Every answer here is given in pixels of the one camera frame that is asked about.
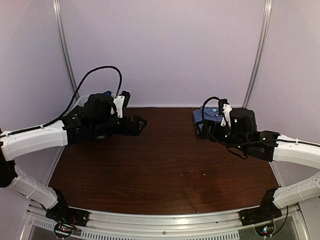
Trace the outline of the blue plaid long sleeve shirt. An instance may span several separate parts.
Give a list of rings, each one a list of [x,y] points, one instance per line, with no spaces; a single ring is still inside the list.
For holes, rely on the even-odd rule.
[[[207,121],[221,123],[222,116],[219,114],[219,109],[217,107],[205,107],[204,109],[204,119]],[[202,134],[202,108],[196,109],[192,112],[193,122],[195,127],[195,132],[198,136]]]

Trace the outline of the white plastic laundry basket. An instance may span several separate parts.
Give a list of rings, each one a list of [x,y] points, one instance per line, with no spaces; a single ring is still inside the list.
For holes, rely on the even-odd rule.
[[[91,110],[98,109],[100,104],[107,104],[111,107],[111,109],[118,111],[118,106],[115,102],[116,98],[112,95],[107,95],[104,93],[93,93],[90,95],[83,95],[81,96],[76,103],[74,104],[74,107],[87,107]]]

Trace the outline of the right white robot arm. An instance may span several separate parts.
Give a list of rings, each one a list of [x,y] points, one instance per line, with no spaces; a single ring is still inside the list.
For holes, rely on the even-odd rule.
[[[256,116],[247,108],[232,108],[225,104],[220,110],[220,123],[203,121],[203,128],[215,142],[228,151],[238,149],[240,158],[253,157],[267,162],[287,162],[319,169],[320,145],[291,138],[275,131],[258,131]],[[259,220],[268,220],[276,209],[319,197],[320,174],[308,177],[295,184],[268,190],[261,206],[256,210]]]

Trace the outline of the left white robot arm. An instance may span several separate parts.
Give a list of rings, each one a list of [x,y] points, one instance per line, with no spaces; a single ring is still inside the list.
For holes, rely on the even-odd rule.
[[[139,136],[148,122],[139,115],[124,115],[130,93],[118,96],[95,93],[80,97],[72,109],[53,123],[5,131],[0,137],[0,186],[13,189],[51,210],[61,222],[72,211],[58,190],[39,183],[15,164],[17,157],[54,147],[94,142],[113,135]]]

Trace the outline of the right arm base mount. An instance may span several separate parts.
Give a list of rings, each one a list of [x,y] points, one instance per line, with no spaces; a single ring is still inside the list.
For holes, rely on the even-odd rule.
[[[282,211],[280,209],[269,206],[248,208],[239,212],[242,226],[253,226],[255,233],[265,239],[275,233],[275,219],[281,216]]]

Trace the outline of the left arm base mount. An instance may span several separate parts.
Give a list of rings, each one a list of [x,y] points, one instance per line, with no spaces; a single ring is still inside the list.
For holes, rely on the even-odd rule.
[[[51,208],[47,209],[44,206],[45,216],[56,222],[53,227],[53,233],[59,239],[70,237],[78,228],[86,227],[89,219],[89,212],[82,209],[72,207],[67,208]]]

